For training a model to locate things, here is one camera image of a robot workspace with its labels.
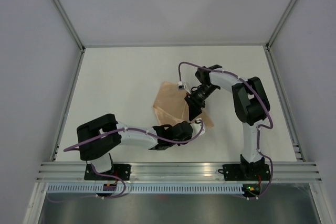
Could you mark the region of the peach cloth napkin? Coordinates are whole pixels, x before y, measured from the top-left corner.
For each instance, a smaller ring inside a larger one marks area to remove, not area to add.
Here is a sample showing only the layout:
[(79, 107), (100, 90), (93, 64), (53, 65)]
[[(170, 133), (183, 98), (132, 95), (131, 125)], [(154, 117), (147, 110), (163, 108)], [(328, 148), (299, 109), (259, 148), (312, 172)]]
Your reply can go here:
[(154, 114), (159, 125), (176, 125), (189, 120), (189, 109), (184, 98), (187, 91), (178, 90), (176, 83), (164, 81), (153, 103)]

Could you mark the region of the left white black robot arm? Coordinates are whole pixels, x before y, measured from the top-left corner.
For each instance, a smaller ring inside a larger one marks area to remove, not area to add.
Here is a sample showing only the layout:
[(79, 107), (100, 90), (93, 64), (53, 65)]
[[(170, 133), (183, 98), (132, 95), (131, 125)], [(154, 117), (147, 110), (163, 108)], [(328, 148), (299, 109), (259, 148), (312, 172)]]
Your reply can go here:
[(185, 144), (197, 133), (193, 124), (183, 121), (174, 126), (164, 124), (148, 129), (127, 126), (114, 114), (106, 114), (77, 127), (80, 159), (93, 161), (96, 173), (104, 180), (114, 176), (114, 166), (108, 153), (118, 145), (137, 146), (147, 150), (164, 151)]

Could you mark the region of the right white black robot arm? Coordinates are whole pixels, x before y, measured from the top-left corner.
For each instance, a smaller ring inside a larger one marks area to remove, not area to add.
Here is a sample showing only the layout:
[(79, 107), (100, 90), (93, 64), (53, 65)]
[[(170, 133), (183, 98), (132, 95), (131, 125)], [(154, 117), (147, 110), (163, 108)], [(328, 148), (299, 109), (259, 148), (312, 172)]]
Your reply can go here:
[(243, 152), (240, 155), (239, 172), (245, 179), (254, 178), (265, 164), (259, 150), (260, 128), (271, 129), (270, 103), (258, 77), (244, 79), (224, 70), (220, 65), (197, 68), (195, 76), (200, 82), (186, 95), (188, 119), (197, 118), (205, 108), (205, 100), (215, 91), (224, 89), (233, 96), (234, 110), (243, 125)]

